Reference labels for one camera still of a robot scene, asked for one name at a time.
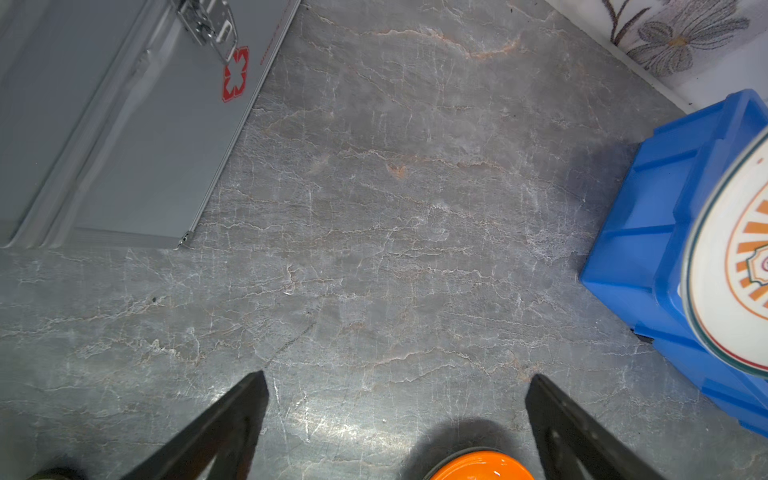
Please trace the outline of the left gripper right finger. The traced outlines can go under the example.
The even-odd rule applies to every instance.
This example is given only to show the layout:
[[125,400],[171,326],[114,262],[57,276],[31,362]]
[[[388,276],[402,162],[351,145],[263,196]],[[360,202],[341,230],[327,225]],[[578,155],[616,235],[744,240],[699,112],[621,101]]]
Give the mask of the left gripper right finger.
[[532,377],[525,405],[547,479],[663,479],[548,377]]

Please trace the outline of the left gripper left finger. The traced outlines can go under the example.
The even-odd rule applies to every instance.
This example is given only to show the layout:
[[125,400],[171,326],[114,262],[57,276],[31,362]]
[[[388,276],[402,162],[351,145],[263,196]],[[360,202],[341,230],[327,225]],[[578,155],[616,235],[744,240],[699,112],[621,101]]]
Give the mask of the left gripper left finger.
[[207,471],[210,479],[246,479],[268,402],[265,374],[247,374],[125,477],[197,479]]

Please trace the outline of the blue plastic bin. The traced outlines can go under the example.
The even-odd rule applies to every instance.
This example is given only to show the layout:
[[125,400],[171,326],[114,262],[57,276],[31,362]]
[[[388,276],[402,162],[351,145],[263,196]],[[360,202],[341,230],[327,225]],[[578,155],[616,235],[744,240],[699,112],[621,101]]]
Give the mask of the blue plastic bin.
[[696,337],[679,293],[687,236],[706,197],[767,126],[745,89],[660,126],[641,143],[580,274],[581,283],[721,410],[767,434],[767,383]]

